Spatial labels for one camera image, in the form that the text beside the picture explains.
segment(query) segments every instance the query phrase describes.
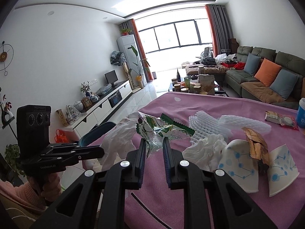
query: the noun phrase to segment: hand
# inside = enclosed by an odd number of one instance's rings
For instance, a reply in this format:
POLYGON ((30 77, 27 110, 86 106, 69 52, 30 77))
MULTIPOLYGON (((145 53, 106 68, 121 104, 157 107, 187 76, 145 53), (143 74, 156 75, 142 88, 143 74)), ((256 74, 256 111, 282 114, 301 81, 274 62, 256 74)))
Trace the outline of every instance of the hand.
MULTIPOLYGON (((34 190, 39 190, 39 185, 33 177, 27 177, 31 187, 34 190)), ((53 202, 61 195, 60 177, 57 173, 48 175, 48 182, 42 187, 41 196, 47 201, 53 202)))

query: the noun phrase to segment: orange bag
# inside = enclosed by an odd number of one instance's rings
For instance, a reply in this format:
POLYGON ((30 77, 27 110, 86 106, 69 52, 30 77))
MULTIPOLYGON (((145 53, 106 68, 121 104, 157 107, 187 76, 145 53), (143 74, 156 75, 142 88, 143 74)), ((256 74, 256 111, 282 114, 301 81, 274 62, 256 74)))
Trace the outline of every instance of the orange bag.
POLYGON ((55 142, 56 143, 70 143, 64 133, 63 130, 57 129, 56 130, 56 136, 55 136, 55 142))

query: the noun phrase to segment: green sofa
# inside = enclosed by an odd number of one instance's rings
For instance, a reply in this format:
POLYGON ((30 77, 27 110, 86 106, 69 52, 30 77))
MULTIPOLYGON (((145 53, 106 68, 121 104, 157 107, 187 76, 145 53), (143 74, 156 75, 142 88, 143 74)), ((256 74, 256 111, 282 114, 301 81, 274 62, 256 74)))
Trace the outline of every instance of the green sofa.
POLYGON ((228 70, 225 75, 226 83, 230 85, 242 98, 297 110, 299 100, 302 97, 302 89, 305 91, 305 60, 283 52, 276 53, 275 50, 271 49, 240 46, 237 50, 238 61, 246 62, 249 53, 260 56, 262 60, 266 58, 273 61, 282 66, 285 70, 298 76, 298 81, 290 97, 287 100, 284 100, 280 95, 275 93, 269 87, 264 86, 259 80, 243 70, 228 70))

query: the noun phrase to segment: pink sweater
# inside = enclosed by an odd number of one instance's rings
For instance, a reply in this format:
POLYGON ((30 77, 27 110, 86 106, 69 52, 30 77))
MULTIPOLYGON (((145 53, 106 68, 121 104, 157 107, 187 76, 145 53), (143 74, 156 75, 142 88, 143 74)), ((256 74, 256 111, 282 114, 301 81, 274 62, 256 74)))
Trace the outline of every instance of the pink sweater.
POLYGON ((11 183, 0 180, 0 195, 33 213, 41 214, 45 210, 45 206, 29 182, 14 187, 11 183))

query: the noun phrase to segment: window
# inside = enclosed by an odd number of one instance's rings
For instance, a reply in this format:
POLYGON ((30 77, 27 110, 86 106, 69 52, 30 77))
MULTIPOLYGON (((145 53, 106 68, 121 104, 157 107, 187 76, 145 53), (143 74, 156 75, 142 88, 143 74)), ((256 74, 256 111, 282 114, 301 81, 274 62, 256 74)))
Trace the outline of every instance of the window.
POLYGON ((159 50, 154 29, 144 30, 139 32, 139 35, 145 52, 154 52, 159 50))
POLYGON ((179 46, 175 26, 173 24, 155 27, 160 49, 179 46))
POLYGON ((208 19, 167 23, 139 31, 146 53, 212 43, 208 19))
POLYGON ((194 21, 175 23, 180 45, 199 44, 194 21))

